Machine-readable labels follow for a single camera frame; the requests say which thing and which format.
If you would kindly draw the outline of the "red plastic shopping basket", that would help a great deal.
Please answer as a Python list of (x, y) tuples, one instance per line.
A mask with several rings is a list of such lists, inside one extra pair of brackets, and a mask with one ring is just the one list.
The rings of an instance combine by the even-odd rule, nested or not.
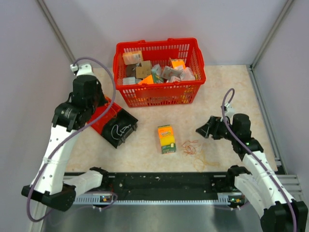
[[(136, 67), (139, 63), (124, 64), (123, 53), (132, 51), (142, 51), (143, 61), (151, 61), (151, 75), (138, 79)], [(183, 59), (186, 68), (180, 77), (173, 76), (168, 81), (161, 74), (165, 66), (172, 67), (170, 58)], [(204, 60), (195, 38), (118, 43), (113, 73), (116, 89), (129, 107), (189, 104), (206, 82)]]

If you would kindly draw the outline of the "clear packet in basket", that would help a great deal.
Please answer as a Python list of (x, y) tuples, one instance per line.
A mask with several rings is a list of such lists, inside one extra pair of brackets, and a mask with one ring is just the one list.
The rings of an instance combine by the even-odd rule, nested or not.
[(180, 70), (174, 69), (170, 66), (165, 66), (163, 71), (162, 71), (161, 77), (163, 79), (170, 81), (171, 77), (173, 77), (173, 76), (180, 77), (181, 73), (182, 73), (182, 71), (180, 71)]

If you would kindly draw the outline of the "brown cardboard box in basket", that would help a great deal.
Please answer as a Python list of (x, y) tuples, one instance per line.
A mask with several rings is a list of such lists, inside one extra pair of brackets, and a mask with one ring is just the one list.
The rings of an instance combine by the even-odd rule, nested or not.
[(152, 74), (151, 72), (152, 64), (150, 60), (142, 61), (137, 67), (136, 67), (136, 78), (138, 79), (144, 79)]

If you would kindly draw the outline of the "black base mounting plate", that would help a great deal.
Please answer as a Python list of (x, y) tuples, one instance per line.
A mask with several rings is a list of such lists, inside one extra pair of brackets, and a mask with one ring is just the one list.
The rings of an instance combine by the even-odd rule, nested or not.
[(124, 200), (217, 200), (219, 193), (238, 192), (224, 172), (109, 173), (93, 191), (112, 191)]

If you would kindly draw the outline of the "aluminium frame rail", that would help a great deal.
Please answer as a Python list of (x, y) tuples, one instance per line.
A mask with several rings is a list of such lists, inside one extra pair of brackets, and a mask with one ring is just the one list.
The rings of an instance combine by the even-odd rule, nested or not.
[(106, 183), (76, 198), (75, 204), (107, 205), (106, 191), (118, 205), (244, 204), (245, 196), (225, 181), (224, 172), (110, 173)]

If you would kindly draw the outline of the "sponge daddy package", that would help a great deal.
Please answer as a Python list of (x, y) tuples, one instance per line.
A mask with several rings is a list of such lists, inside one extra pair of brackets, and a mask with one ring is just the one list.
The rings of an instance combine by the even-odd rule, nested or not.
[(176, 143), (172, 126), (164, 125), (159, 126), (157, 129), (161, 147), (161, 154), (169, 154), (176, 152)]

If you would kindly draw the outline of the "red plastic bin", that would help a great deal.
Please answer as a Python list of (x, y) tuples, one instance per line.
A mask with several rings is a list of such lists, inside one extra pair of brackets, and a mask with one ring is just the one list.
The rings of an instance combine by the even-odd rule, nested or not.
[[(108, 101), (104, 106), (98, 107), (94, 114), (91, 116), (90, 120), (87, 122), (87, 124), (91, 123), (95, 119), (97, 119), (110, 105), (111, 99), (106, 97), (106, 100)], [(94, 123), (91, 127), (99, 134), (102, 134), (104, 126), (111, 120), (116, 119), (117, 114), (120, 112), (122, 108), (116, 104), (113, 103), (110, 110), (96, 123)]]

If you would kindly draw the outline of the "black plastic bin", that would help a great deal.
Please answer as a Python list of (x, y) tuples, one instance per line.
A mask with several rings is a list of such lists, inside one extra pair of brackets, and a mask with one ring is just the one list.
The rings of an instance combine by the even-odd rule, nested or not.
[(123, 144), (137, 130), (138, 120), (128, 111), (121, 109), (116, 119), (111, 119), (103, 128), (101, 136), (114, 148)]

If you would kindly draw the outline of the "orange box in basket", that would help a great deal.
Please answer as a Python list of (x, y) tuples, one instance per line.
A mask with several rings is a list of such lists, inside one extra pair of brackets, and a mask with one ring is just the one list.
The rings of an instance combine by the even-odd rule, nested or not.
[(125, 52), (122, 58), (125, 65), (138, 64), (143, 61), (142, 51)]

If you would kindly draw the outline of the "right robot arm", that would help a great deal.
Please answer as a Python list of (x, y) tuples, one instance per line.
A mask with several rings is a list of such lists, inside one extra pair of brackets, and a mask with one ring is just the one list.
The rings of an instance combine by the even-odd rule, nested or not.
[(265, 232), (304, 232), (308, 207), (297, 201), (283, 186), (270, 167), (260, 143), (252, 137), (251, 121), (246, 114), (235, 114), (224, 121), (211, 116), (196, 132), (204, 138), (226, 139), (243, 166), (231, 166), (225, 185), (230, 191), (239, 190), (255, 209)]

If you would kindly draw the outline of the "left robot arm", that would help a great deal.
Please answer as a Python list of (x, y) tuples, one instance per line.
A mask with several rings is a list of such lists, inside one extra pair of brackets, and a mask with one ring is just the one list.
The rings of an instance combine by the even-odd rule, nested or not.
[(65, 212), (76, 197), (87, 191), (108, 189), (107, 171), (97, 167), (69, 181), (63, 180), (77, 132), (90, 120), (96, 108), (106, 102), (101, 84), (94, 75), (82, 74), (74, 79), (68, 100), (55, 109), (50, 141), (40, 170), (32, 183), (22, 188), (23, 196)]

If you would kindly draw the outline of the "orange sponge pack in basket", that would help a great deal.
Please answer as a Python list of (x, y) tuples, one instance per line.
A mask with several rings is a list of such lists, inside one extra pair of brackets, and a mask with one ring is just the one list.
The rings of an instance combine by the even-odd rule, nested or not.
[(170, 64), (172, 66), (173, 69), (179, 70), (179, 71), (183, 71), (186, 66), (185, 66), (185, 62), (183, 59), (169, 59), (170, 60)]

